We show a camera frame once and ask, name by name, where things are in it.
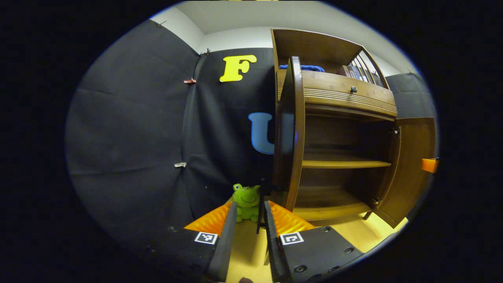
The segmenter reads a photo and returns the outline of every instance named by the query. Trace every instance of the yellow letter f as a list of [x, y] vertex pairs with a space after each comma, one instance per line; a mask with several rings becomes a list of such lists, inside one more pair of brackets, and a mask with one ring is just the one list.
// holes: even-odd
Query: yellow letter f
[[243, 79], [243, 76], [239, 74], [241, 72], [246, 73], [250, 69], [250, 63], [248, 61], [255, 63], [257, 58], [254, 55], [241, 55], [241, 56], [228, 56], [223, 59], [225, 61], [225, 71], [223, 76], [220, 77], [221, 82], [237, 82]]

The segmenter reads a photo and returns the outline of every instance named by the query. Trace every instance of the cabinet leg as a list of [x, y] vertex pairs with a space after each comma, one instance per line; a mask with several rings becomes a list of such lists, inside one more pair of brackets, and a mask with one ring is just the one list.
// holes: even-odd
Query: cabinet leg
[[367, 214], [365, 214], [365, 216], [363, 216], [363, 220], [367, 220], [371, 214], [372, 214], [372, 211], [367, 212]]

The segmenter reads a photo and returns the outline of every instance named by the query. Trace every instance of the dark background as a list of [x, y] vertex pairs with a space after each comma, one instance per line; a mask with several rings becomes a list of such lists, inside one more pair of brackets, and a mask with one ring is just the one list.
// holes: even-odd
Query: dark background
[[[8, 138], [6, 146], [7, 173], [13, 176], [6, 191], [14, 196], [5, 204], [5, 281], [169, 280], [118, 246], [89, 217], [72, 190], [62, 139], [70, 100], [86, 70], [110, 44], [167, 5], [8, 5], [6, 90], [12, 99], [6, 122], [7, 133], [17, 138]], [[442, 131], [442, 162], [417, 217], [385, 249], [339, 279], [496, 279], [491, 225], [499, 199], [491, 190], [500, 174], [495, 146], [500, 127], [498, 109], [490, 109], [499, 90], [495, 8], [485, 1], [337, 7], [390, 38], [416, 62], [431, 86]]]

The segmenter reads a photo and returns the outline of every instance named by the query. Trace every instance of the orange clip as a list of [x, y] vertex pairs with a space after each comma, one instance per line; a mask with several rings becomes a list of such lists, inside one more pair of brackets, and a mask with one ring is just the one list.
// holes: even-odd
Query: orange clip
[[438, 165], [439, 161], [436, 158], [423, 158], [421, 162], [421, 169], [435, 173], [437, 171]]
[[190, 80], [184, 80], [184, 83], [190, 85], [190, 84], [195, 84], [196, 80], [195, 79], [190, 79]]

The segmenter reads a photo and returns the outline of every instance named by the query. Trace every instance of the wooden cabinet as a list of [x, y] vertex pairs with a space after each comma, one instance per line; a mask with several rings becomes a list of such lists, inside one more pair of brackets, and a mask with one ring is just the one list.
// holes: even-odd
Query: wooden cabinet
[[[272, 34], [278, 90], [273, 182], [286, 196], [276, 201], [308, 221], [373, 211], [396, 227], [426, 186], [430, 173], [421, 162], [434, 157], [433, 118], [396, 118], [393, 93], [362, 46], [310, 32]], [[329, 73], [360, 52], [383, 87]], [[301, 62], [326, 73], [302, 70]]]

